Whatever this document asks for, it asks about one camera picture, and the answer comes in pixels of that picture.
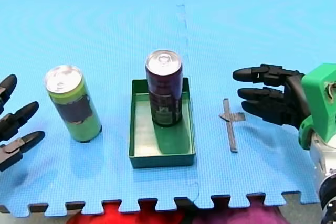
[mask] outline green tray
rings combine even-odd
[[[147,80],[133,80],[129,156],[134,168],[190,166],[195,146],[189,81],[183,78],[183,118],[172,127],[153,123]]]

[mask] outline robotic hand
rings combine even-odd
[[[16,87],[17,79],[14,74],[0,82],[0,114],[4,111],[4,105],[9,100]],[[0,142],[11,139],[18,133],[18,129],[38,110],[38,102],[32,102],[16,111],[14,114],[7,114],[0,119]],[[0,171],[3,172],[14,165],[27,152],[38,144],[45,136],[43,131],[30,133],[19,137],[8,145],[0,146]]]
[[[302,121],[310,115],[299,71],[290,71],[280,66],[262,64],[260,67],[244,68],[234,71],[237,81],[264,83],[268,86],[284,86],[284,92],[277,89],[243,88],[238,95],[246,99],[243,109],[264,121],[283,125],[289,124],[299,129]]]
[[[299,130],[299,143],[310,151],[315,184],[323,209],[322,224],[336,223],[336,65],[322,64],[304,75],[265,65],[234,71],[237,81],[284,86],[242,88],[243,109],[264,121]]]

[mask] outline red cloth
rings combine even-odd
[[[119,204],[105,204],[103,215],[76,214],[67,224],[179,224],[180,211],[156,212],[152,204],[141,204],[141,211],[131,214],[118,212]]]

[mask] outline interlocking foam tile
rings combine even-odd
[[[46,131],[23,160],[0,174],[0,205],[17,217],[28,205],[48,204],[46,216],[66,214],[67,202],[121,200],[121,211],[156,198],[157,210],[175,209],[187,197],[201,208],[211,196],[230,195],[230,206],[248,206],[247,194],[302,192],[317,202],[313,168],[297,132],[246,115],[235,123],[238,153],[229,151],[222,100],[241,111],[232,71],[260,63],[309,71],[333,62],[332,0],[0,0],[0,73],[19,82],[6,113],[32,100],[37,114],[19,135]],[[133,169],[128,158],[131,80],[145,78],[144,60],[156,49],[180,53],[190,78],[196,137],[192,167]],[[43,84],[58,64],[78,66],[103,124],[89,144],[70,139]]]
[[[224,122],[217,116],[229,98],[241,111],[232,72],[261,63],[303,72],[335,62],[336,7],[333,0],[185,0],[199,197],[231,195],[231,207],[247,206],[245,195],[266,194],[266,205],[284,202],[281,193],[302,192],[301,202],[316,202],[309,153],[297,130],[250,114],[234,123],[238,153],[230,153]]]
[[[196,198],[196,167],[134,170],[128,158],[132,79],[145,79],[150,52],[183,52],[183,0],[0,0],[0,6],[0,78],[18,77],[5,112],[37,100],[39,111],[19,135],[46,132],[0,175],[0,205],[23,217],[28,204],[46,203],[47,216],[61,216],[66,202],[84,201],[83,213],[96,214],[104,200],[137,211],[142,198],[159,199],[159,210],[175,209],[175,197]],[[65,63],[83,71],[103,124],[89,144],[70,139],[44,88],[45,73]]]

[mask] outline black robotic finger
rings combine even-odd
[[[261,64],[260,67],[242,68],[233,72],[233,79],[242,82],[264,83],[268,86],[281,86],[286,78],[301,74],[299,71],[283,69],[282,66]]]
[[[32,102],[15,112],[0,119],[0,141],[9,140],[38,110],[38,102]]]
[[[283,102],[284,95],[281,90],[263,87],[262,89],[242,88],[238,89],[238,96],[246,100],[260,101],[264,98],[272,98]]]
[[[17,78],[14,74],[11,74],[0,83],[0,114],[4,111],[4,105],[8,102],[16,84]]]
[[[264,98],[261,101],[247,100],[243,101],[241,106],[246,112],[258,116],[266,122],[277,125],[289,124],[296,128],[300,126],[297,123],[295,109],[288,107],[276,99]]]
[[[0,146],[0,171],[8,169],[22,159],[23,153],[37,145],[43,138],[43,131],[36,131],[20,137],[8,145]]]

